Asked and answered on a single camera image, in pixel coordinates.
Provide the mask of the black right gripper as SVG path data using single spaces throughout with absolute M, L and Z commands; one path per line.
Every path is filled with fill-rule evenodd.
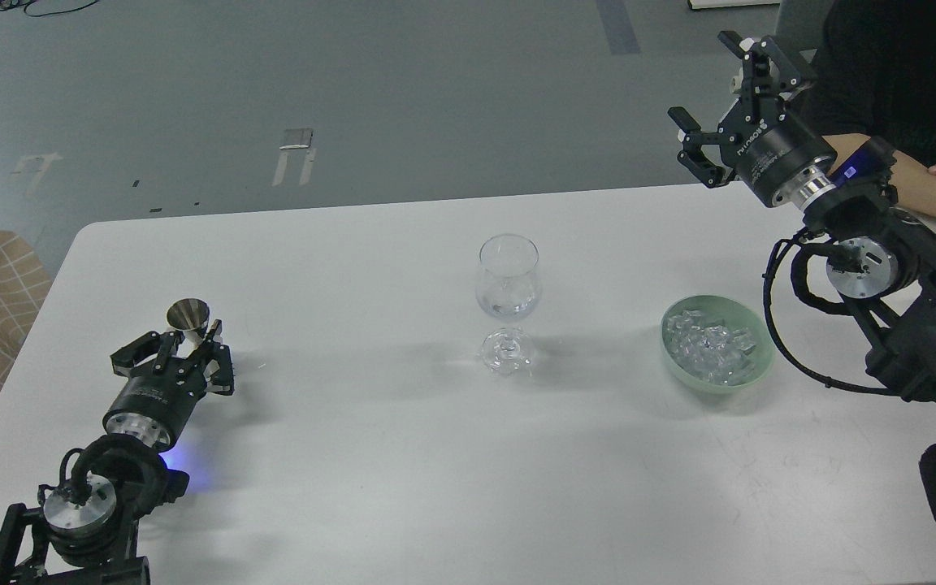
M 707 189 L 724 188 L 736 173 L 766 207 L 783 205 L 795 191 L 788 182 L 811 167 L 828 171 L 837 158 L 785 103 L 816 83 L 816 70 L 782 37 L 720 31 L 717 39 L 740 62 L 730 81 L 738 100 L 718 122 L 718 132 L 703 131 L 686 108 L 670 107 L 668 116 L 681 132 L 677 160 Z M 703 152 L 707 145 L 721 146 L 725 166 Z

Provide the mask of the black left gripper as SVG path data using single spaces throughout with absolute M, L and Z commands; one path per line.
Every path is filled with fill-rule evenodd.
M 234 395 L 234 364 L 222 332 L 222 321 L 189 331 L 188 363 L 174 359 L 184 341 L 178 331 L 146 332 L 111 354 L 112 371 L 127 382 L 102 419 L 105 433 L 134 436 L 156 452 L 174 448 L 202 397 Z

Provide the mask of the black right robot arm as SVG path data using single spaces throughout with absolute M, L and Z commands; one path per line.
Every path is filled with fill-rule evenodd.
M 718 40 L 740 62 L 735 101 L 705 131 L 686 108 L 668 114 L 679 129 L 677 159 L 702 185 L 739 180 L 766 207 L 792 204 L 803 227 L 777 241 L 766 264 L 762 307 L 781 355 L 826 388 L 936 403 L 936 231 L 898 205 L 891 184 L 895 149 L 870 137 L 844 162 L 791 110 L 816 82 L 808 60 L 776 37 Z M 823 314 L 854 319 L 869 342 L 865 371 L 876 388 L 836 380 L 804 366 L 782 341 L 772 302 L 790 249 L 792 292 Z

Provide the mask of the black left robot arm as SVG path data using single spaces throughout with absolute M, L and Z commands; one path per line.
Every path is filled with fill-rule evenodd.
M 174 448 L 209 393 L 230 396 L 235 374 L 223 323 L 149 331 L 111 355 L 126 383 L 104 432 L 63 456 L 57 483 L 37 489 L 37 507 L 16 503 L 0 530 L 0 584 L 149 584 L 138 555 L 140 521 L 185 495 L 189 474 L 171 469 Z

